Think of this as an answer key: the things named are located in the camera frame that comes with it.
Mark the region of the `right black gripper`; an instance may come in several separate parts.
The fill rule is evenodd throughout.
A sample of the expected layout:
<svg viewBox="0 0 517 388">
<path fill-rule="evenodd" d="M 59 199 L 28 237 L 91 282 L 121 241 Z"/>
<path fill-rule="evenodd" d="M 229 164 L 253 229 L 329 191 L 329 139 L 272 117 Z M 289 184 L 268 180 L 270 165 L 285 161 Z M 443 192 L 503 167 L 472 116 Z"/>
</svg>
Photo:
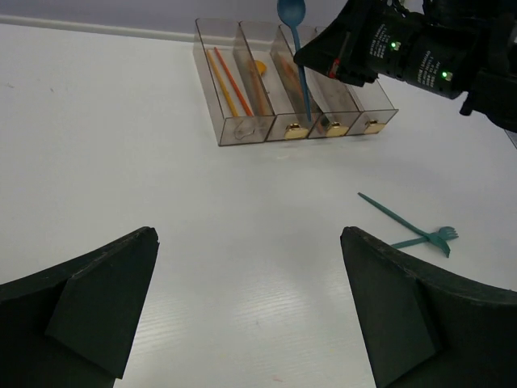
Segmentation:
<svg viewBox="0 0 517 388">
<path fill-rule="evenodd" d="M 340 82 L 371 83 L 378 78 L 378 71 L 368 64 L 376 51 L 377 30 L 388 18 L 407 15 L 403 1 L 347 1 L 328 27 L 297 49 L 294 62 Z"/>
</svg>

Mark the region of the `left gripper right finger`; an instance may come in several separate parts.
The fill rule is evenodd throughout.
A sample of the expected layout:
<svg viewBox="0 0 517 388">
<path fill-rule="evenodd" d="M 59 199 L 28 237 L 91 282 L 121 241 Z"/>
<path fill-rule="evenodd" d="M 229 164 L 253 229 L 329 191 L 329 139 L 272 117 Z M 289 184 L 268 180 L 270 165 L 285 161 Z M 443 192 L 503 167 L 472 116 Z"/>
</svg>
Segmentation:
<svg viewBox="0 0 517 388">
<path fill-rule="evenodd" d="M 516 293 L 400 252 L 357 227 L 343 261 L 378 387 L 514 387 Z"/>
</svg>

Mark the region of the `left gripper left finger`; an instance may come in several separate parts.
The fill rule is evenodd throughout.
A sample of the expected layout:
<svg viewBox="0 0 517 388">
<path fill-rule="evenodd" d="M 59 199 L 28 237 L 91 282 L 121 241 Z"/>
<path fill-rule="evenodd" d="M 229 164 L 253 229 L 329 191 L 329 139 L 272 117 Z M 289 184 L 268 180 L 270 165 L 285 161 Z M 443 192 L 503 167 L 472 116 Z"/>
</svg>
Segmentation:
<svg viewBox="0 0 517 388">
<path fill-rule="evenodd" d="M 113 387 L 124 376 L 158 257 L 142 227 L 1 286 L 3 387 Z"/>
</svg>

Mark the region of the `orange chopstick short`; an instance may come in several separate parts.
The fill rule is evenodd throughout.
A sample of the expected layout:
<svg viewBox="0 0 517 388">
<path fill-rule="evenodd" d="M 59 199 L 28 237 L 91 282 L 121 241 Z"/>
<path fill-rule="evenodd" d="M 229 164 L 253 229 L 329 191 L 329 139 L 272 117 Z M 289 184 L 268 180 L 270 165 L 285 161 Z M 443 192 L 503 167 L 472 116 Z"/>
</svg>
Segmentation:
<svg viewBox="0 0 517 388">
<path fill-rule="evenodd" d="M 279 76 L 284 85 L 289 102 L 292 105 L 292 111 L 295 114 L 296 123 L 303 129 L 310 129 L 310 135 L 312 137 L 324 136 L 326 134 L 329 121 L 310 91 L 309 98 L 312 120 L 308 121 L 297 67 L 292 63 L 292 60 L 289 60 L 282 55 L 278 57 L 276 64 L 280 66 Z"/>
</svg>

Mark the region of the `blue spoon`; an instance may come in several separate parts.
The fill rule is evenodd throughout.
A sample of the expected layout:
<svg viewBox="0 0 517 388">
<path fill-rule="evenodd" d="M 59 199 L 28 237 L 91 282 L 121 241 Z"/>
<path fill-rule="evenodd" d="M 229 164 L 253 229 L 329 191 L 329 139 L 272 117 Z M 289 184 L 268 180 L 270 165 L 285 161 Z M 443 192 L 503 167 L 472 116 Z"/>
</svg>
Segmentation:
<svg viewBox="0 0 517 388">
<path fill-rule="evenodd" d="M 304 0 L 278 0 L 277 15 L 281 22 L 285 24 L 292 33 L 295 52 L 301 48 L 301 40 L 297 28 L 302 24 L 306 15 L 306 5 Z M 312 112 L 310 107 L 309 89 L 306 81 L 305 69 L 302 65 L 298 65 L 298 74 L 300 79 L 301 91 L 304 100 L 305 112 L 308 121 L 312 120 Z"/>
</svg>

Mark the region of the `yellow orange spoon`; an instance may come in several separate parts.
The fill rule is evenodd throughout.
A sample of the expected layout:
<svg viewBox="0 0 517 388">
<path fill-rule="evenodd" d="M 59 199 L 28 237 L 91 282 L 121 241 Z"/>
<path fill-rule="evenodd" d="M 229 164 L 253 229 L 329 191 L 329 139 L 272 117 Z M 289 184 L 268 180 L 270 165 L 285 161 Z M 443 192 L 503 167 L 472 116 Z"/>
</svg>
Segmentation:
<svg viewBox="0 0 517 388">
<path fill-rule="evenodd" d="M 262 83 L 259 80 L 259 72 L 253 60 L 246 62 L 246 70 L 248 78 L 250 79 L 253 105 L 256 108 L 257 114 L 260 116 L 269 116 L 271 113 L 264 95 Z"/>
</svg>

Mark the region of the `teal fork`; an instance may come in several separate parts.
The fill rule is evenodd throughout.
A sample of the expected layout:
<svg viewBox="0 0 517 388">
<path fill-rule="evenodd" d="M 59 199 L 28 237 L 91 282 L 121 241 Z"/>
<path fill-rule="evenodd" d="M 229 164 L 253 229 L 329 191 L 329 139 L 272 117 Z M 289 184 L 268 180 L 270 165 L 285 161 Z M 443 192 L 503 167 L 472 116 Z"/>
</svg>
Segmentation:
<svg viewBox="0 0 517 388">
<path fill-rule="evenodd" d="M 441 227 L 436 232 L 434 232 L 434 234 L 436 234 L 438 237 L 443 238 L 446 241 L 450 241 L 450 240 L 453 240 L 453 239 L 456 239 L 459 237 L 459 234 L 457 233 L 457 231 L 454 228 L 452 228 L 451 226 Z M 428 242 L 427 238 L 420 237 L 420 238 L 414 238 L 414 239 L 403 241 L 403 242 L 394 243 L 391 245 L 391 247 L 396 248 L 396 249 L 401 249 L 401 248 L 412 247 L 412 246 L 418 245 L 420 243 L 427 243 L 427 242 Z"/>
<path fill-rule="evenodd" d="M 419 236 L 424 237 L 429 243 L 431 243 L 432 245 L 438 247 L 447 257 L 449 257 L 451 249 L 450 249 L 450 247 L 449 247 L 449 245 L 448 245 L 448 243 L 446 242 L 445 239 L 443 239 L 442 237 L 438 236 L 437 234 L 430 234 L 430 233 L 427 233 L 427 232 L 425 232 L 423 230 L 420 230 L 416 226 L 413 226 L 408 221 L 404 220 L 402 217 L 398 216 L 395 212 L 387 209 L 386 207 L 384 207 L 380 203 L 376 202 L 372 198 L 364 195 L 363 193 L 359 192 L 358 195 L 361 198 L 363 198 L 364 200 L 366 200 L 369 204 L 371 204 L 374 207 L 376 207 L 377 209 L 379 209 L 382 213 L 385 213 L 386 215 L 391 217 L 396 222 L 400 223 L 401 225 L 403 225 L 404 227 L 408 228 L 409 230 L 415 232 Z"/>
</svg>

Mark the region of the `orange chopstick long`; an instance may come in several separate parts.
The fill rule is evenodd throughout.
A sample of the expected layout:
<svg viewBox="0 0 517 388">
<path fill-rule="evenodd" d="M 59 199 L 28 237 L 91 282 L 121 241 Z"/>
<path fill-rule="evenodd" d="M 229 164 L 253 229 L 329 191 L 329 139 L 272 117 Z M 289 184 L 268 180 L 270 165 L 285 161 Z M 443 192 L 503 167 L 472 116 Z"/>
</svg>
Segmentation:
<svg viewBox="0 0 517 388">
<path fill-rule="evenodd" d="M 229 83 L 231 84 L 231 86 L 234 90 L 234 94 L 236 95 L 236 97 L 239 100 L 239 103 L 242 106 L 242 110 L 244 111 L 244 113 L 247 116 L 253 116 L 253 112 L 250 110 L 250 106 L 247 103 L 245 96 L 242 94 L 242 89 L 237 84 L 236 79 L 233 76 L 231 69 L 228 67 L 225 57 L 221 54 L 221 51 L 218 48 L 214 48 L 214 52 L 218 58 L 218 61 L 221 63 L 222 69 L 224 70 L 226 77 L 229 80 Z"/>
</svg>

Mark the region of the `yellow orange chopstick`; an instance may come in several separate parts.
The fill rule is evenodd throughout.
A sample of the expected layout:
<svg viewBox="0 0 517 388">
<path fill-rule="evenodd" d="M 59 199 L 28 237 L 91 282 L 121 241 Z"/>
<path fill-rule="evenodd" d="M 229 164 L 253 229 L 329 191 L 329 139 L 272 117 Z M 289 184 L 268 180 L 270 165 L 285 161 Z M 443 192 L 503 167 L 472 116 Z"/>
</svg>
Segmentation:
<svg viewBox="0 0 517 388">
<path fill-rule="evenodd" d="M 226 103 L 228 104 L 232 117 L 238 117 L 238 112 L 235 107 L 235 104 L 232 101 L 231 96 L 229 95 L 229 92 L 225 86 L 221 73 L 220 73 L 219 69 L 217 68 L 216 62 L 214 61 L 214 59 L 212 57 L 212 54 L 209 51 L 207 51 L 206 54 L 207 54 L 208 61 L 209 61 L 210 65 L 212 66 L 213 72 L 215 74 L 216 80 L 221 89 L 221 92 L 225 98 Z"/>
</svg>

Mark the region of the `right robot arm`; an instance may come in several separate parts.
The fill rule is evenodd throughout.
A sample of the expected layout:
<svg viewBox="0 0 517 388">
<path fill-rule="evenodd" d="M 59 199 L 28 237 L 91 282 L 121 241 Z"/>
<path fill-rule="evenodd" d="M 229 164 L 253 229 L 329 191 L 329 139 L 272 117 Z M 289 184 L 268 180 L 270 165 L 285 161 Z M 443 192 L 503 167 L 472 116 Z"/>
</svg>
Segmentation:
<svg viewBox="0 0 517 388">
<path fill-rule="evenodd" d="M 349 1 L 294 61 L 352 86 L 384 75 L 447 99 L 465 93 L 461 115 L 516 130 L 514 1 L 425 1 L 422 12 Z"/>
</svg>

